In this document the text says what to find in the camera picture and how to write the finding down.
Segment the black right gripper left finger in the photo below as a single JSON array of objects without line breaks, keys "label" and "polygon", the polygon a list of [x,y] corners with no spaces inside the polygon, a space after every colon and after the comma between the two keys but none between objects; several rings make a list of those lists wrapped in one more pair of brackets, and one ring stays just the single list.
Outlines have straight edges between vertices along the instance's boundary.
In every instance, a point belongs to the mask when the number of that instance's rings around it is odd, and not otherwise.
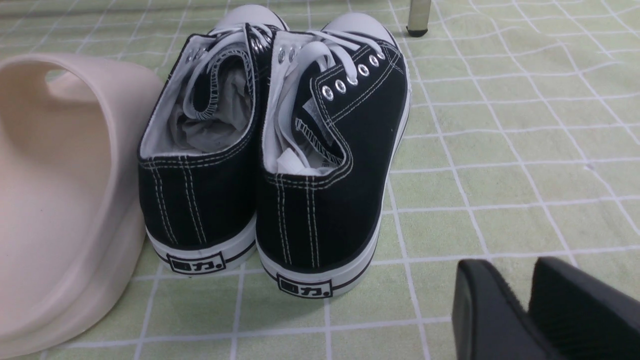
[{"label": "black right gripper left finger", "polygon": [[458,360],[564,360],[487,260],[457,264],[452,328]]}]

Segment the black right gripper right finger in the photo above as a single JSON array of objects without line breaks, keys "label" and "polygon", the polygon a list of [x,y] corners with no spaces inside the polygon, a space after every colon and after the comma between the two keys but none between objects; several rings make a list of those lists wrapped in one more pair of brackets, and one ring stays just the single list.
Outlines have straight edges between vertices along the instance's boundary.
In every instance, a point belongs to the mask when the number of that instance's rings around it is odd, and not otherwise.
[{"label": "black right gripper right finger", "polygon": [[528,314],[568,360],[637,360],[640,303],[555,257],[534,266]]}]

